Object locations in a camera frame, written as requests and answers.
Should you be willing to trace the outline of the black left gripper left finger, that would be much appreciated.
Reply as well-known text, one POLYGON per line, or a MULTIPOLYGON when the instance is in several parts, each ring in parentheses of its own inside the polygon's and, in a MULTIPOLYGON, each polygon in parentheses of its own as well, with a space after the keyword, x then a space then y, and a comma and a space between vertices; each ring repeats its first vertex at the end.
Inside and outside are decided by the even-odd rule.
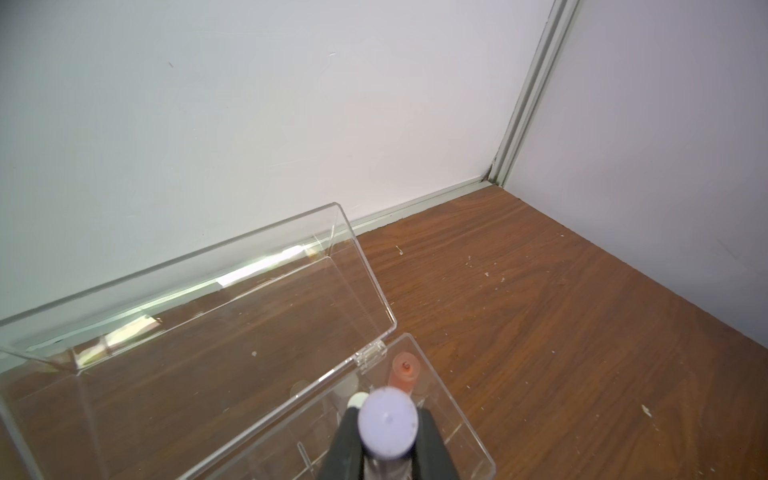
POLYGON ((319 480, 363 480, 364 450, 358 430, 358 407, 349 407, 324 457, 319 480))

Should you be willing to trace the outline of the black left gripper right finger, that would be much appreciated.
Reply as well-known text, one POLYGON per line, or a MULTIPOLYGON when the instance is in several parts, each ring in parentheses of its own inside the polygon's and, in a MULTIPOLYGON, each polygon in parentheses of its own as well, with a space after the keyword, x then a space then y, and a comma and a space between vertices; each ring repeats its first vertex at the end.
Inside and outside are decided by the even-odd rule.
POLYGON ((431 412, 417 409, 418 429, 411 451, 415 480, 459 480, 458 471, 431 412))

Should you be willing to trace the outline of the white lipstick tube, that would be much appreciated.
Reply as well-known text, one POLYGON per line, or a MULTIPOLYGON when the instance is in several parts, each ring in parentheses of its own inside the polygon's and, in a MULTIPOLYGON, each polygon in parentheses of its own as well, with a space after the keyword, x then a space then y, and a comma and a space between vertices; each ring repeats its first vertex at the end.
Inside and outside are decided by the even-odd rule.
POLYGON ((347 408, 360 409, 365 401, 368 399, 369 394, 367 392, 356 392, 347 401, 347 408))

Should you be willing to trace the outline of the pink translucent lipstick tube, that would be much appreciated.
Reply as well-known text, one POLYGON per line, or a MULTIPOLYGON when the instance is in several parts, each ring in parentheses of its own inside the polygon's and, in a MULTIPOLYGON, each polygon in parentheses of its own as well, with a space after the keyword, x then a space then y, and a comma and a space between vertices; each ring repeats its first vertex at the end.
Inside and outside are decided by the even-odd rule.
POLYGON ((410 395, 419 379, 421 363, 410 352, 396 354, 391 362, 387 385, 410 395))

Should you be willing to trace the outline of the lavender lipstick tube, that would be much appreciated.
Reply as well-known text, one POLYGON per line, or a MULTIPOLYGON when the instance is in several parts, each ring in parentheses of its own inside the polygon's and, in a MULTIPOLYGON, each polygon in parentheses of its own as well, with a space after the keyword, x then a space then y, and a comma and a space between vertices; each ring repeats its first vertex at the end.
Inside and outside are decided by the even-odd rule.
POLYGON ((411 397, 396 387, 374 390, 358 414, 365 479, 407 479, 419 419, 411 397))

